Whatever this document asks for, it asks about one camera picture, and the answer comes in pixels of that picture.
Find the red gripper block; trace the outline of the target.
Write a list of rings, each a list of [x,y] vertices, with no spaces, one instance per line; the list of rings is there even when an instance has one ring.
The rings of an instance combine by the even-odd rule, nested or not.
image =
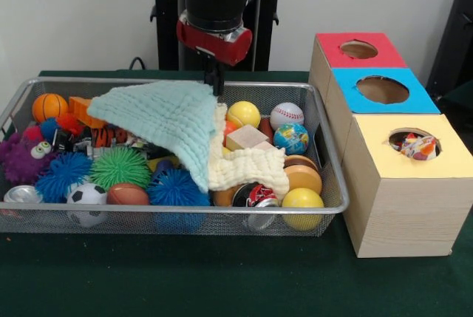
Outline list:
[[[207,55],[203,60],[204,83],[213,87],[215,96],[220,96],[225,83],[224,64],[235,66],[245,59],[253,34],[245,27],[230,33],[207,33],[191,26],[187,18],[182,17],[177,22],[177,38],[188,48]]]

